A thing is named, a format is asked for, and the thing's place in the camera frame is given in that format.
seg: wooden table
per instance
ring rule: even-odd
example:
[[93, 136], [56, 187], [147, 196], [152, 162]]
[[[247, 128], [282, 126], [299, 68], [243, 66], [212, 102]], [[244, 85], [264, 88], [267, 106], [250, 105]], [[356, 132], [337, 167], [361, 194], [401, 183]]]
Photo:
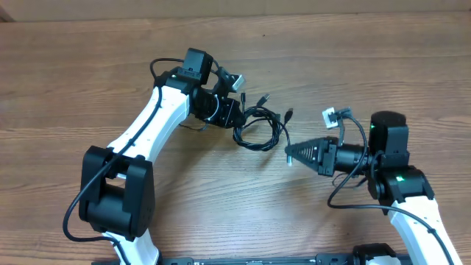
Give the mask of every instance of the wooden table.
[[[149, 61], [194, 47], [247, 78], [247, 105], [265, 93], [293, 143], [335, 135], [329, 106], [407, 115], [411, 164], [422, 169], [462, 261], [471, 263], [471, 13], [298, 15], [0, 24], [0, 263], [89, 264], [115, 258], [107, 242], [63, 235], [82, 157], [107, 146], [141, 112]], [[160, 65], [161, 72], [172, 67]], [[186, 124], [200, 125], [189, 118]], [[359, 143], [348, 124], [346, 142]], [[247, 139], [269, 137], [265, 124]], [[380, 211], [326, 206], [331, 179], [237, 146], [232, 131], [177, 128], [154, 167], [150, 231], [167, 257], [236, 258], [405, 247]], [[363, 187], [338, 203], [374, 202]], [[95, 236], [74, 212], [77, 236]]]

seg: wooden tabletop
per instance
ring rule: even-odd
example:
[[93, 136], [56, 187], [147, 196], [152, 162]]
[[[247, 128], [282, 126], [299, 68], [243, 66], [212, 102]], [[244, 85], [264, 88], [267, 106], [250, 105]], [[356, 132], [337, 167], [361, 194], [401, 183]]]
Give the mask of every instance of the wooden tabletop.
[[[350, 106], [364, 126], [379, 110], [407, 115], [411, 164], [426, 173], [447, 232], [471, 263], [471, 13], [3, 23], [0, 36], [0, 264], [116, 257], [108, 242], [63, 235], [82, 157], [141, 112], [150, 60], [184, 57], [188, 47], [244, 74], [248, 106], [270, 93], [266, 107], [293, 107], [293, 143], [335, 135], [322, 121], [330, 106]], [[246, 134], [269, 136], [265, 124]], [[346, 142], [360, 143], [351, 123]], [[232, 130], [177, 128], [154, 167], [156, 246], [195, 258], [351, 252], [375, 242], [405, 252], [380, 211], [328, 208], [331, 179], [287, 167], [285, 145], [282, 135], [272, 151], [252, 152]], [[337, 203], [346, 202], [375, 201], [363, 187], [342, 191]], [[69, 226], [98, 235], [76, 211]]]

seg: black plug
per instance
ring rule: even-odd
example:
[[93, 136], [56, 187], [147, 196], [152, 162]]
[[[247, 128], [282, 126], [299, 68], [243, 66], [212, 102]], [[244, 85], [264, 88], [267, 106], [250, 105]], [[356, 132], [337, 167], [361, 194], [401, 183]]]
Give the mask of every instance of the black plug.
[[265, 94], [265, 96], [262, 96], [262, 98], [257, 102], [257, 107], [263, 106], [265, 102], [270, 98], [270, 94]]
[[285, 125], [288, 123], [288, 121], [291, 119], [292, 116], [293, 116], [293, 108], [290, 107], [288, 111], [286, 111], [286, 114], [285, 114]]

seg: table surface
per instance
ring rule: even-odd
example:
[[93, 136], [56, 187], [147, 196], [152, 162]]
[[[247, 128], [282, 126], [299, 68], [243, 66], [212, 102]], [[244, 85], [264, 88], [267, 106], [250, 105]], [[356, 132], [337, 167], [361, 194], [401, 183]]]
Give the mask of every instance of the table surface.
[[[63, 214], [82, 157], [132, 123], [152, 92], [149, 61], [205, 50], [247, 78], [247, 105], [265, 93], [293, 143], [335, 135], [321, 112], [350, 106], [407, 115], [411, 164], [426, 173], [462, 261], [471, 263], [471, 13], [296, 15], [0, 24], [0, 263], [89, 264], [115, 258], [107, 242], [74, 243]], [[172, 67], [162, 64], [157, 71]], [[186, 124], [201, 123], [188, 118]], [[265, 124], [247, 140], [270, 136]], [[346, 142], [360, 143], [347, 125]], [[195, 258], [405, 247], [376, 210], [333, 210], [331, 179], [294, 162], [286, 137], [270, 152], [237, 146], [232, 130], [178, 127], [154, 167], [150, 232], [163, 254]], [[337, 203], [373, 201], [366, 187]], [[77, 212], [76, 236], [96, 236]]]

